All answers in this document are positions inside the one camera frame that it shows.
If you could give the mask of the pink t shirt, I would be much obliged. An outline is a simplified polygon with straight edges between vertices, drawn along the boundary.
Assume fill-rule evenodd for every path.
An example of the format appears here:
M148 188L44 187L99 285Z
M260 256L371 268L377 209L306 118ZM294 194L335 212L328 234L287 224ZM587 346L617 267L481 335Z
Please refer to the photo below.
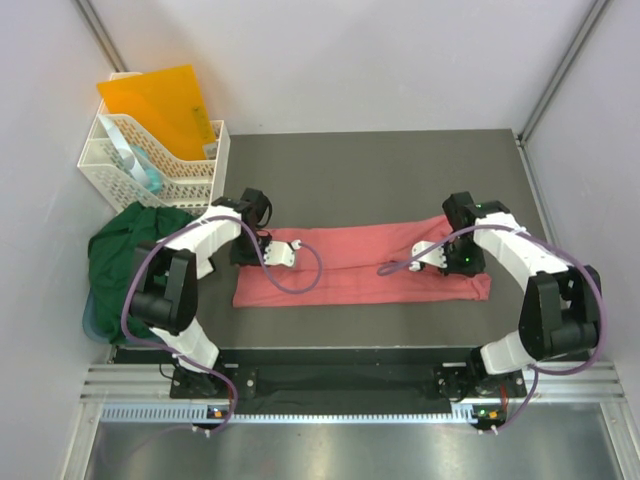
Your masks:
M242 267L232 301L235 308L489 299L491 278L487 274L444 276L433 267L377 274L388 262L408 259L415 243L435 242L450 234L452 229L443 215L405 223L274 228L269 232L276 240L300 240L313 247L323 263L319 282L307 293L288 294L276 288L261 267Z

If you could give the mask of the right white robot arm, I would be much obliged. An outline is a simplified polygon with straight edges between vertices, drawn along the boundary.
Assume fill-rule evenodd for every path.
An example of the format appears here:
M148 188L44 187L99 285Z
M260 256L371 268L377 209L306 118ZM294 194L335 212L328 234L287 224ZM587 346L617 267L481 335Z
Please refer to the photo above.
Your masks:
M468 192L442 204L458 236L443 246L444 275L474 277L484 272L486 253L516 280L524 293L517 330L473 349L466 380L476 394L498 389L503 374L540 361L584 353L598 346L601 292L598 272L533 240L499 201L477 203Z

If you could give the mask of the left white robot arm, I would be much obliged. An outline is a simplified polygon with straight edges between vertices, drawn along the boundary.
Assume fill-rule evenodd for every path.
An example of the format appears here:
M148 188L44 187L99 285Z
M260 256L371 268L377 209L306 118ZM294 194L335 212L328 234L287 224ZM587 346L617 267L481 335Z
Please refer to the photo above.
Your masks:
M247 188L238 200L214 200L185 232L142 242L134 250L127 314L160 338L182 368L193 371L192 384L205 396L220 394L227 374L215 365L219 349L196 318L198 281L215 271L213 255L226 244L233 265L258 266L271 242L258 230L271 214L268 197Z

